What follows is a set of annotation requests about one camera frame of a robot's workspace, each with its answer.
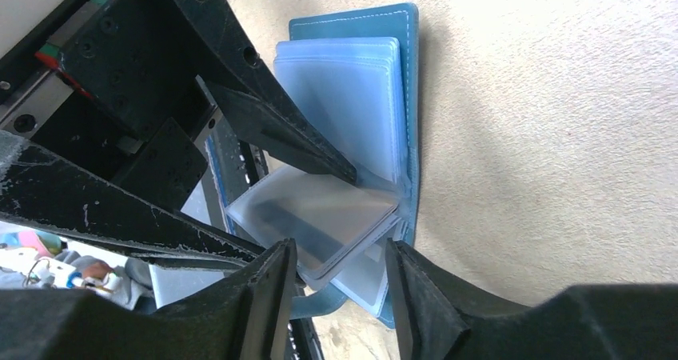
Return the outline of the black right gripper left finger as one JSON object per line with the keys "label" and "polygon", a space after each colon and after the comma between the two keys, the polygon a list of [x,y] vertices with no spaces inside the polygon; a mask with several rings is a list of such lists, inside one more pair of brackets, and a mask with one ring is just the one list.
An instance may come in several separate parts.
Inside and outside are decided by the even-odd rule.
{"label": "black right gripper left finger", "polygon": [[281,359],[297,249],[276,243],[228,278],[152,314],[88,290],[4,290],[4,359]]}

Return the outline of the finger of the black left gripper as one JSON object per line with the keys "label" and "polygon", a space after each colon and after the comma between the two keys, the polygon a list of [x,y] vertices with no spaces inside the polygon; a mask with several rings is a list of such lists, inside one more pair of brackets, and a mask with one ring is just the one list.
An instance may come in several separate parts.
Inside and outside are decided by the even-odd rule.
{"label": "finger of the black left gripper", "polygon": [[357,170],[301,113],[227,0],[156,0],[237,138],[309,174],[348,184]]}

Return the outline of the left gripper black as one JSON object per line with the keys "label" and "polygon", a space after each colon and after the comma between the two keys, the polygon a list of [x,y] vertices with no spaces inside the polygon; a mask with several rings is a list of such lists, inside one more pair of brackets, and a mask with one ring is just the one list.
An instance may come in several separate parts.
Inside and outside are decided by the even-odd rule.
{"label": "left gripper black", "polygon": [[1,220],[169,269],[242,268],[263,248],[161,208],[200,183],[220,117],[150,0],[64,0],[1,60]]}

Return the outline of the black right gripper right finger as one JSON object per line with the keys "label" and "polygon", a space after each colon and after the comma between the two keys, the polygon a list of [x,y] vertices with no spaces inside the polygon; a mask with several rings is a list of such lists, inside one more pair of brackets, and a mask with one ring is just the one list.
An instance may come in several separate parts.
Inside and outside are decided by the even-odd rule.
{"label": "black right gripper right finger", "polygon": [[584,284],[537,306],[482,290],[389,241],[386,267],[404,359],[674,359],[674,284]]}

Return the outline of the blue leather card holder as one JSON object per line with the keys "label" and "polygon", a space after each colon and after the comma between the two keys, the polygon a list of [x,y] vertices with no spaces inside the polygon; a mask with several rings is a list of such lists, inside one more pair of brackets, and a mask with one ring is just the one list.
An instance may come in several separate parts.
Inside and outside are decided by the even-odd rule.
{"label": "blue leather card holder", "polygon": [[292,299],[292,318],[330,314],[348,299],[393,325],[389,239],[413,240],[417,204],[419,12],[411,2],[295,18],[275,74],[294,104],[357,168],[358,188],[393,193],[397,224],[321,290]]}

